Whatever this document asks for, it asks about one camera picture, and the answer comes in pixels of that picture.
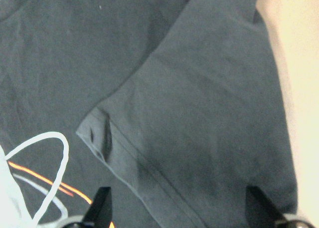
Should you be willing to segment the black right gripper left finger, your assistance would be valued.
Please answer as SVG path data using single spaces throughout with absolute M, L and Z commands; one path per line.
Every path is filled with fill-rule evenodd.
M 110 187 L 100 187 L 91 206 L 82 219 L 85 228 L 108 228 L 112 220 L 112 192 Z

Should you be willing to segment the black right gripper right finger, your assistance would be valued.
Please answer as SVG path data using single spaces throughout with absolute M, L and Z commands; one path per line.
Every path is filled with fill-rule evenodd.
M 250 228 L 291 228 L 292 225 L 257 186 L 246 187 L 245 217 Z

